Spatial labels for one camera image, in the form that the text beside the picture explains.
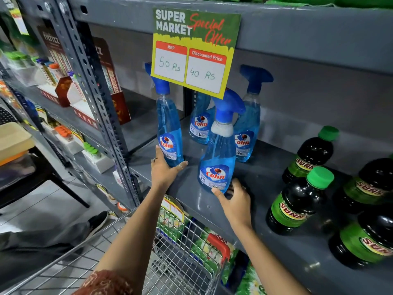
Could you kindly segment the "person's right hand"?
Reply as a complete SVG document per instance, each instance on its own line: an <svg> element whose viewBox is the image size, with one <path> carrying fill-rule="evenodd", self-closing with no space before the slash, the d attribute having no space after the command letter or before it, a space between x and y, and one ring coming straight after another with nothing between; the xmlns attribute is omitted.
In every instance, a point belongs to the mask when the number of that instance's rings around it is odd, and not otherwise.
<svg viewBox="0 0 393 295"><path fill-rule="evenodd" d="M231 182L227 192L232 195L228 203L221 203L224 214L232 229L252 228L251 220L251 198L237 178Z"/></svg>

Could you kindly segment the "person's left hand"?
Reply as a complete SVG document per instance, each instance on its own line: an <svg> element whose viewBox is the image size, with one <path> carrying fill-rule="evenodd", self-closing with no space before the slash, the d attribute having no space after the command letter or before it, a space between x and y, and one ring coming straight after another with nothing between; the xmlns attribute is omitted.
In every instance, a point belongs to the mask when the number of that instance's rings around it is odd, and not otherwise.
<svg viewBox="0 0 393 295"><path fill-rule="evenodd" d="M164 195L175 179L172 176L172 167L169 167L161 148L156 145L155 157L151 160L151 188Z"/></svg>

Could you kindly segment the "blue glass cleaner spray bottle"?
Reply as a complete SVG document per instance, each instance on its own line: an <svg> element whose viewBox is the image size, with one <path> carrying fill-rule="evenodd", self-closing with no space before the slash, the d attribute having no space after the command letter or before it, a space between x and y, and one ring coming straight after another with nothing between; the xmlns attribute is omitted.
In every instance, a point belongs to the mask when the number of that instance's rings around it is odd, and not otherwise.
<svg viewBox="0 0 393 295"><path fill-rule="evenodd" d="M184 161L180 118L170 96L169 82L151 77L158 95L156 100L158 114L158 145L170 167Z"/></svg>
<svg viewBox="0 0 393 295"><path fill-rule="evenodd" d="M196 104L190 116L189 133L199 144L209 142L209 133L215 118L216 108L212 97L201 92L196 94Z"/></svg>
<svg viewBox="0 0 393 295"><path fill-rule="evenodd" d="M234 124L236 160L246 162L251 157L258 138L261 122L259 94L263 83L272 83L273 75L266 69L242 64L241 75L247 79L248 87L243 98L246 111L239 114Z"/></svg>
<svg viewBox="0 0 393 295"><path fill-rule="evenodd" d="M226 88L223 99L214 98L216 113L209 132L209 142L199 161L198 182L206 191L212 188L226 193L235 168L235 136L233 114L246 111L241 97Z"/></svg>

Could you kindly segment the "person's right forearm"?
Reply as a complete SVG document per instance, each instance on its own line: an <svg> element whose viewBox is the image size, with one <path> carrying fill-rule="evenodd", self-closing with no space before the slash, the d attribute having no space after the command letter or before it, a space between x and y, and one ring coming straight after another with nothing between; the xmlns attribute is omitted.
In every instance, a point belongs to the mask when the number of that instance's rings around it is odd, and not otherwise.
<svg viewBox="0 0 393 295"><path fill-rule="evenodd" d="M230 223L267 295L311 295L261 241L250 223L243 221Z"/></svg>

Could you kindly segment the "person's left forearm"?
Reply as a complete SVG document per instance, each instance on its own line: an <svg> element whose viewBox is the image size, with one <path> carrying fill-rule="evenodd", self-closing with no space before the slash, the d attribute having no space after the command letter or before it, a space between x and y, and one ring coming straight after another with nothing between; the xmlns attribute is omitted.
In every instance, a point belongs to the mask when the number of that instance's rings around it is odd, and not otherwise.
<svg viewBox="0 0 393 295"><path fill-rule="evenodd" d="M130 283L141 295L155 238L161 203L168 186L152 186L95 268L110 271Z"/></svg>

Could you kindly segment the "dark bottle with green cap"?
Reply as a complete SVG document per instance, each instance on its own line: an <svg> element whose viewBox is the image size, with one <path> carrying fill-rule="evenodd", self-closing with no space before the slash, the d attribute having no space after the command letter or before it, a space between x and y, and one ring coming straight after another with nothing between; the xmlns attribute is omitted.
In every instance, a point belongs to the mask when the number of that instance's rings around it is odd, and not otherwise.
<svg viewBox="0 0 393 295"><path fill-rule="evenodd" d="M266 223L271 231L287 235L305 223L326 204L325 190L333 181L329 169L317 166L306 177L288 183L268 209Z"/></svg>
<svg viewBox="0 0 393 295"><path fill-rule="evenodd" d="M368 162L332 197L336 208L358 214L381 204L393 192L393 153Z"/></svg>
<svg viewBox="0 0 393 295"><path fill-rule="evenodd" d="M363 211L336 232L328 246L341 264L352 269L393 257L393 204Z"/></svg>
<svg viewBox="0 0 393 295"><path fill-rule="evenodd" d="M304 141L294 160L284 170L283 182L291 183L297 178L306 177L313 168L323 166L334 153L333 142L338 138L339 133L337 128L326 125L317 137Z"/></svg>

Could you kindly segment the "white box of green-capped tubes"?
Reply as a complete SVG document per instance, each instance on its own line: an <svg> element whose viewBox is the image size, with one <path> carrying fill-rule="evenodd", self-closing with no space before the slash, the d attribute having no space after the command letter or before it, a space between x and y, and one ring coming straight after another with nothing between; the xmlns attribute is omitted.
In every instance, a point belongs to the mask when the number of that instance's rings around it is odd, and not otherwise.
<svg viewBox="0 0 393 295"><path fill-rule="evenodd" d="M82 154L86 158L87 162L90 163L91 166L95 168L100 174L103 174L114 167L115 163L111 158L101 153L88 142L83 142L82 146Z"/></svg>

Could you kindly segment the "person's black shoe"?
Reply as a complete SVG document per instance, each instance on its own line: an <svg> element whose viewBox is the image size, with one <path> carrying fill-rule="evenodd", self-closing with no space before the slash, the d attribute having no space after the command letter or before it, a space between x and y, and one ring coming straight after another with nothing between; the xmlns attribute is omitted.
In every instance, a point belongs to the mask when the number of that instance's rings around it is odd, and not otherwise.
<svg viewBox="0 0 393 295"><path fill-rule="evenodd" d="M87 220L89 229L86 239L91 238L100 230L106 228L112 222L118 220L118 216L113 211L102 211L101 213L92 216Z"/></svg>

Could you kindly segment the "green yellow price sign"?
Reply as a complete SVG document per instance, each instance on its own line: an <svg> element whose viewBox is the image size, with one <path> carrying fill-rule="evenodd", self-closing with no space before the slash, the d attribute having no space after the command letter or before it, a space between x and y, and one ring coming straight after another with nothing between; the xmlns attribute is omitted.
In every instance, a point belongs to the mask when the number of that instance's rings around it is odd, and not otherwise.
<svg viewBox="0 0 393 295"><path fill-rule="evenodd" d="M150 75L223 99L241 15L154 7Z"/></svg>

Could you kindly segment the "white box of orange-capped tubes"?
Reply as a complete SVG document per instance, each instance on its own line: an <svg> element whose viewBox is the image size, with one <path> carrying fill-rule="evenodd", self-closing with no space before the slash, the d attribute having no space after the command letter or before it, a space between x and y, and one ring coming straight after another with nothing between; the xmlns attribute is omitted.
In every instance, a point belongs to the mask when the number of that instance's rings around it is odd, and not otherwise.
<svg viewBox="0 0 393 295"><path fill-rule="evenodd" d="M75 155L84 150L82 141L66 126L58 125L54 130L56 138L70 154Z"/></svg>

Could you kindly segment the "black chair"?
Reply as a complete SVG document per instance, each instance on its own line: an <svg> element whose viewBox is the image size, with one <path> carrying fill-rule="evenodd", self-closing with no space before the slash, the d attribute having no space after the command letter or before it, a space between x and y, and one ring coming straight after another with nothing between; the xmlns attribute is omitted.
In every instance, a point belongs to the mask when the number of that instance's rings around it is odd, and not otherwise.
<svg viewBox="0 0 393 295"><path fill-rule="evenodd" d="M16 119L0 107L0 125ZM21 158L0 166L0 209L22 199L47 181L51 181L85 208L90 205L71 190L52 164L35 146Z"/></svg>

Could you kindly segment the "person's grey trouser leg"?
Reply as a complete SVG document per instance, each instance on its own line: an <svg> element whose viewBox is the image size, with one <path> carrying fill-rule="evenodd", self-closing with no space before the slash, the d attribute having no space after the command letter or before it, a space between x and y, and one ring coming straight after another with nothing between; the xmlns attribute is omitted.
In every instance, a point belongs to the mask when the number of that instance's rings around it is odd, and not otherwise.
<svg viewBox="0 0 393 295"><path fill-rule="evenodd" d="M67 228L0 233L0 280L36 273L79 245L89 234L88 222Z"/></svg>

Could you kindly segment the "beige box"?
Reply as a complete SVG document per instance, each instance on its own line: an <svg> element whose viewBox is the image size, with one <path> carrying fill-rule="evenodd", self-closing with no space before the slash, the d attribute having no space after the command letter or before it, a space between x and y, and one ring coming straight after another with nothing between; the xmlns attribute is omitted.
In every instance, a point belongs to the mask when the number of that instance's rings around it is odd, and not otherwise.
<svg viewBox="0 0 393 295"><path fill-rule="evenodd" d="M0 125L0 166L21 158L35 147L33 136L16 122Z"/></svg>

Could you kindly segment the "grey metal shelf rack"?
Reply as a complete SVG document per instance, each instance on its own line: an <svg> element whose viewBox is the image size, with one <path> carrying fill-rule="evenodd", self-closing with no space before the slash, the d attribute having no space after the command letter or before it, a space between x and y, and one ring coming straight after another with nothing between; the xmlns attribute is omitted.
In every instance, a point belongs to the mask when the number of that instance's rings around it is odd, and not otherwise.
<svg viewBox="0 0 393 295"><path fill-rule="evenodd" d="M129 176L151 183L150 158L157 143L156 94L144 63L152 60L153 9L195 10L197 13L239 14L237 43L226 86L244 96L248 82L242 64L267 69L274 77L262 85L262 134L252 157L237 164L234 177L253 198L255 230L274 254L314 295L393 295L393 258L362 270L337 261L328 248L333 231L349 216L327 203L297 231L280 236L265 222L270 203L280 192L281 174L301 143L324 125L340 130L327 167L335 180L329 197L369 161L393 153L393 10L338 7L281 7L263 3L202 0L17 0L33 20L33 33L50 20L71 65L82 71L82 38L93 49L93 37L107 42L115 74L123 88L131 121L110 138L109 125L98 128L31 88L33 100L74 125L109 151L121 150Z"/></svg>

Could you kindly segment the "small white shelf sign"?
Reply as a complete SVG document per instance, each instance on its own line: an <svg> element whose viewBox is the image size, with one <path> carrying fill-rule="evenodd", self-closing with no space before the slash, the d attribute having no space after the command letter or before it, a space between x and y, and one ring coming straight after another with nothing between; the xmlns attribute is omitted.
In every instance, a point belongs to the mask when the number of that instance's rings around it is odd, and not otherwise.
<svg viewBox="0 0 393 295"><path fill-rule="evenodd" d="M9 15L14 20L20 34L25 35L25 36L29 36L28 29L26 27L26 24L24 23L23 18L22 18L22 14L21 14L20 8L17 4L17 1L16 0L2 0L2 1L6 7L6 11L9 13Z"/></svg>

